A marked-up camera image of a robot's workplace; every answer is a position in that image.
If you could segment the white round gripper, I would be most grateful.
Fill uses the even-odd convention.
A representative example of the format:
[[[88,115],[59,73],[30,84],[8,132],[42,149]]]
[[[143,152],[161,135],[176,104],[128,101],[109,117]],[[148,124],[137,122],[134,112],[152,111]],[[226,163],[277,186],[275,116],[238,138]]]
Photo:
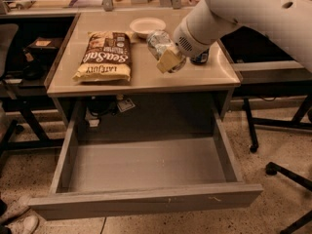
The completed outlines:
[[[185,17],[174,31],[174,42],[178,46],[169,47],[157,61],[162,72],[176,72],[184,66],[184,54],[194,58],[206,51],[215,41],[217,20],[215,16]]]

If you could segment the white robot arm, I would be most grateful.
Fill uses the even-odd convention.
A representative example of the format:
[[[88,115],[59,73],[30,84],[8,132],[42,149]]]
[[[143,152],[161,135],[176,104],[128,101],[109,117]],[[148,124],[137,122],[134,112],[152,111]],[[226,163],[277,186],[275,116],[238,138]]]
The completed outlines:
[[[266,36],[312,71],[311,0],[201,0],[171,39],[183,55],[194,58],[241,26]]]

